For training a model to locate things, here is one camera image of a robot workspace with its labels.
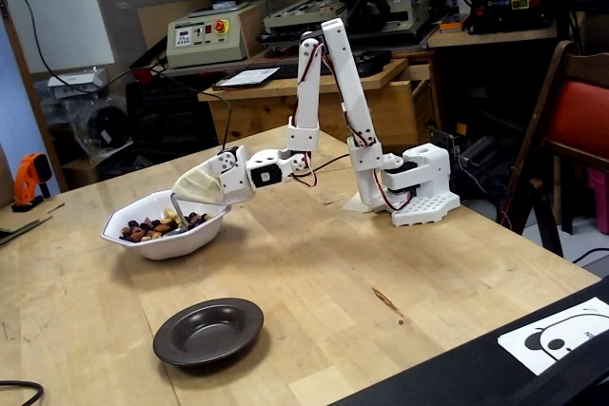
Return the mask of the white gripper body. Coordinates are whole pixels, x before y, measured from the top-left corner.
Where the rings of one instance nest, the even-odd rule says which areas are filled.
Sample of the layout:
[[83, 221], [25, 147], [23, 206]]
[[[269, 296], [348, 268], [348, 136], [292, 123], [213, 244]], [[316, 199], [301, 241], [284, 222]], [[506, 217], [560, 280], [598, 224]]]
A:
[[236, 204], [248, 201], [254, 197], [255, 191], [248, 176], [246, 164], [248, 153], [244, 146], [228, 149], [237, 150], [237, 164], [228, 172], [220, 175], [223, 200], [226, 204]]

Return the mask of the white moving gripper finger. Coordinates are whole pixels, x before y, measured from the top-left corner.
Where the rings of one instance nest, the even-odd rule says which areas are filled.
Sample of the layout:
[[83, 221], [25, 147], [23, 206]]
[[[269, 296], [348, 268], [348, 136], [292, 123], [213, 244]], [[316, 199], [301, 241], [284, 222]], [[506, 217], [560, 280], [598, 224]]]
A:
[[217, 169], [220, 175], [228, 172], [237, 164], [237, 150], [224, 149], [217, 154]]

